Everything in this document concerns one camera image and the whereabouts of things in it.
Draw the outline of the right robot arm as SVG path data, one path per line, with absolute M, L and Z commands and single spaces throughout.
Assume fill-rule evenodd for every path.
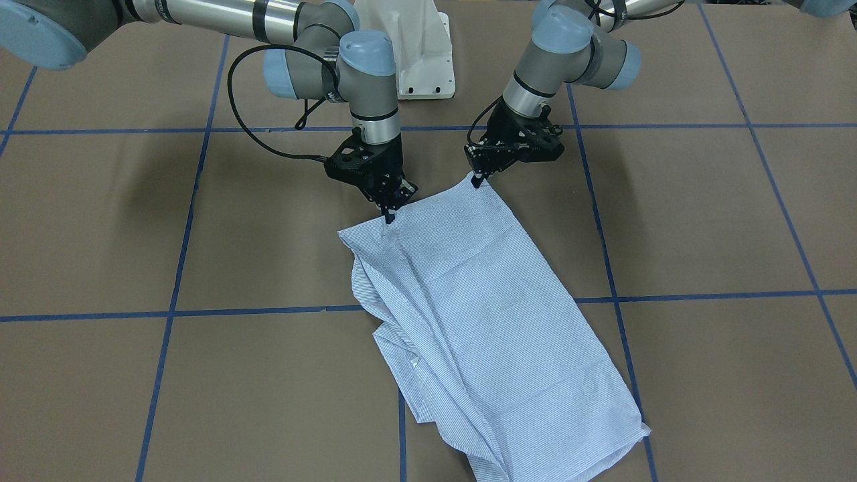
M 347 1 L 3 1 L 1 42 L 15 57 L 39 68 L 67 70 L 107 37 L 132 23 L 190 25 L 253 39 L 256 46 L 230 65 L 232 114 L 246 134 L 233 77 L 239 64 L 262 53 L 272 94 L 302 100 L 302 129 L 324 102 L 349 108 L 352 133 L 328 156 L 265 149 L 285 159 L 316 161 L 331 179 L 358 188 L 386 223 L 415 195 L 403 168 L 394 46 L 382 31 L 363 30 Z

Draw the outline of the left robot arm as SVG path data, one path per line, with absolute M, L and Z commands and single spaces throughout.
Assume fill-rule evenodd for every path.
M 563 128 L 549 119 L 551 101 L 564 85 L 605 91 L 628 88 L 639 76 L 637 46 L 612 36 L 637 6 L 666 13 L 662 2 L 613 2 L 609 29 L 598 24 L 603 10 L 593 1 L 544 1 L 532 16 L 530 39 L 504 91 L 483 110 L 484 135 L 468 139 L 463 152 L 475 188 L 517 163 L 548 163 L 565 153 Z

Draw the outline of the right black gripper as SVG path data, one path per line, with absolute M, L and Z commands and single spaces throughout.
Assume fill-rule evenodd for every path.
M 405 174 L 401 134 L 386 143 L 368 145 L 376 152 L 374 188 L 368 192 L 372 195 L 368 199 L 382 210 L 384 223 L 391 224 L 398 210 L 401 210 L 416 195 L 418 186 L 411 182 L 402 182 Z

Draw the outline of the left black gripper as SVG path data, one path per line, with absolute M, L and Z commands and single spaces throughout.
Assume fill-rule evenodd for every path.
M 471 185 L 479 189 L 481 184 L 495 173 L 501 173 L 511 167 L 512 159 L 512 109 L 504 98 L 496 98 L 493 102 L 486 131 L 475 147 L 466 147 L 466 157 L 471 167 Z

